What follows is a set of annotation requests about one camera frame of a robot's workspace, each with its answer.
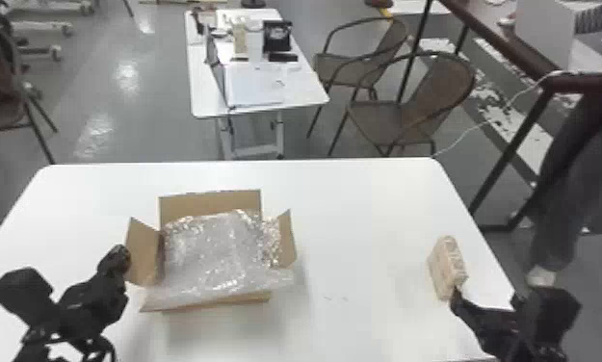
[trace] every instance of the metal chair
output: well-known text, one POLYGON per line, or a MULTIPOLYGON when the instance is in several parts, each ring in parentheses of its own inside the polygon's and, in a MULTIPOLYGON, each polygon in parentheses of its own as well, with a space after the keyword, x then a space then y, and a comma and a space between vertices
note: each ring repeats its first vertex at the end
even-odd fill
MULTIPOLYGON (((314 56, 314 70, 319 76, 321 83, 323 83, 326 92, 329 92, 332 86, 357 87, 361 76, 375 69, 375 73, 370 74, 370 77, 366 78, 365 83, 362 83, 360 86, 368 90, 368 95, 371 99, 377 99, 375 84, 385 71, 385 68, 380 68, 380 65, 386 64, 386 62, 395 57, 406 41, 406 38, 408 38, 408 26, 397 17, 368 17, 341 25, 327 35, 323 52, 314 56), (381 38, 380 44, 374 52, 358 57, 346 57, 327 52, 329 43, 336 33, 374 21, 390 23, 388 30, 381 38)), ((308 138, 312 135, 321 110, 323 110, 323 106, 316 110, 312 123, 307 130, 308 138)))
POLYGON ((435 51, 407 54, 380 65, 359 79, 327 155, 331 156, 334 151, 348 118, 382 157, 390 156, 396 146, 404 148, 419 143, 428 143, 431 155, 434 154, 436 146, 432 135, 451 110, 467 98, 474 87, 474 75, 469 62, 451 53, 435 51), (407 102, 356 100, 359 90, 366 88, 368 76, 375 77, 379 69, 415 57, 434 59, 407 102))
POLYGON ((30 84, 24 82, 21 78, 21 62, 19 52, 13 40, 4 32, 0 31, 0 90, 6 90, 7 99, 0 102, 0 132, 10 131, 17 128, 31 127, 38 137, 39 145, 44 151, 44 155, 49 164, 55 164, 55 160, 49 151, 46 141, 39 130, 30 104, 33 105, 46 123, 54 132, 58 132, 51 118, 39 105, 35 92, 30 84), (9 54, 11 61, 7 61, 5 54, 9 54))

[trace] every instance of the person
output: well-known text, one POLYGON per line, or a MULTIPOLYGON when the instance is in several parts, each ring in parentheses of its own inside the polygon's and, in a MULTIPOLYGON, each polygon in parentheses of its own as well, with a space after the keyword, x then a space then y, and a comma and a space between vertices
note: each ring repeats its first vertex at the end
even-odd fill
MULTIPOLYGON (((578 0, 563 0, 564 2, 578 2, 578 0)), ((516 24, 516 13, 510 13, 498 20, 498 25, 513 27, 516 24)), ((578 11, 575 14, 575 33, 586 34, 602 31, 602 4, 593 8, 578 11)))
MULTIPOLYGON (((575 31, 602 31, 602 4, 577 12, 575 31)), ((532 268, 526 276, 530 285, 554 284, 557 272, 574 259, 581 231, 598 207, 602 196, 602 95, 582 97, 543 159, 540 180, 562 168, 563 160, 596 125, 600 125, 597 133, 536 207, 537 230, 530 248, 532 268)))

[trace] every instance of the cardboard box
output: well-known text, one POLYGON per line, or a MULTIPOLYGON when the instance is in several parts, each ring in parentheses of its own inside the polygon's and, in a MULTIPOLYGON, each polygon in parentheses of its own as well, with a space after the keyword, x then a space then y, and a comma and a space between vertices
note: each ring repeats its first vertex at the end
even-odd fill
MULTIPOLYGON (((160 228, 173 220, 186 216, 206 216, 230 212, 232 210, 253 210, 262 215, 260 191, 224 191, 204 194, 178 194, 159 197, 160 228)), ((291 213, 287 210, 278 217, 280 224, 281 268, 288 268, 296 260, 296 247, 292 233, 291 213)), ((125 275, 126 280, 139 286, 155 285, 163 272, 163 238, 159 230, 155 230, 132 218, 125 239, 125 246, 130 250, 132 266, 125 275)), ((231 297, 224 297, 200 304, 191 304, 174 310, 188 310, 212 307, 222 304, 243 304, 269 300, 271 292, 258 292, 231 297)))

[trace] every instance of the wire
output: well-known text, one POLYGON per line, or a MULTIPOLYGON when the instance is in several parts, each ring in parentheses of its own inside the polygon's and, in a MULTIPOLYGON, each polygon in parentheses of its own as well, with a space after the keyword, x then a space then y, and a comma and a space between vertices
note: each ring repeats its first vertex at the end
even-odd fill
MULTIPOLYGON (((540 85, 541 83, 543 83, 544 80, 550 78, 550 77, 554 77, 554 76, 558 76, 558 75, 562 75, 562 74, 576 74, 576 72, 570 72, 570 71, 565 71, 565 70, 554 70, 549 72, 548 74, 542 76, 539 80, 537 80, 536 82, 534 82, 532 85, 530 85, 528 88, 526 88, 525 90, 522 90, 520 92, 518 92, 517 94, 515 94, 509 101, 508 103, 505 104, 505 106, 501 109, 502 112, 504 112, 507 108, 511 107, 511 105, 514 103, 514 101, 516 100, 516 98, 518 98, 519 96, 533 90, 534 88, 538 87, 538 85, 540 85)), ((433 153, 431 155, 431 157, 435 158, 437 156, 442 155, 443 153, 446 153, 448 151, 450 151, 451 149, 453 149, 454 147, 456 147, 458 145, 458 143, 460 143, 462 140, 464 140, 464 138, 469 134, 469 132, 477 130, 489 123, 492 122, 500 122, 500 120, 486 120, 484 122, 478 123, 477 125, 467 128, 466 130, 462 131, 462 134, 460 134, 460 136, 458 137, 457 140, 455 140, 453 143, 451 143, 449 146, 433 153)))

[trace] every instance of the table top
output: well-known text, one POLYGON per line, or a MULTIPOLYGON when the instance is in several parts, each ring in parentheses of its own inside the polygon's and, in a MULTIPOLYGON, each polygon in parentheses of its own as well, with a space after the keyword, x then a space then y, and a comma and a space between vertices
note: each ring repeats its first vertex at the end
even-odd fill
MULTIPOLYGON (((512 29, 497 24, 498 19, 514 12, 516 2, 507 1, 501 6, 493 6, 484 0, 439 1, 529 77, 537 80, 559 69, 517 37, 512 29)), ((602 75, 564 75, 546 79, 542 85, 558 92, 602 91, 602 75)))
MULTIPOLYGON (((213 73, 209 66, 204 63, 206 59, 206 46, 205 44, 193 44, 192 42, 195 22, 191 14, 191 11, 184 13, 191 86, 191 112, 197 118, 227 116, 228 108, 213 78, 213 73)), ((227 14, 229 17, 247 15, 251 18, 263 20, 281 19, 280 13, 276 9, 217 10, 219 27, 223 26, 223 14, 227 14)), ((283 102, 266 106, 238 107, 230 112, 232 115, 308 107, 325 104, 329 101, 329 97, 321 85, 318 76, 302 54, 294 36, 292 36, 291 43, 292 52, 299 56, 299 61, 297 63, 281 64, 284 74, 283 82, 285 84, 283 102)))
MULTIPOLYGON (((439 301, 426 258, 458 239, 462 290, 508 308, 513 288, 454 186, 428 158, 51 166, 0 227, 0 276, 32 266, 57 299, 123 243, 130 217, 158 226, 157 197, 260 189, 268 217, 291 209, 297 284, 267 303, 139 313, 144 290, 104 335, 120 361, 454 361, 481 358, 474 334, 439 301)), ((0 361, 25 331, 0 306, 0 361)), ((67 360, 69 347, 54 350, 67 360)))

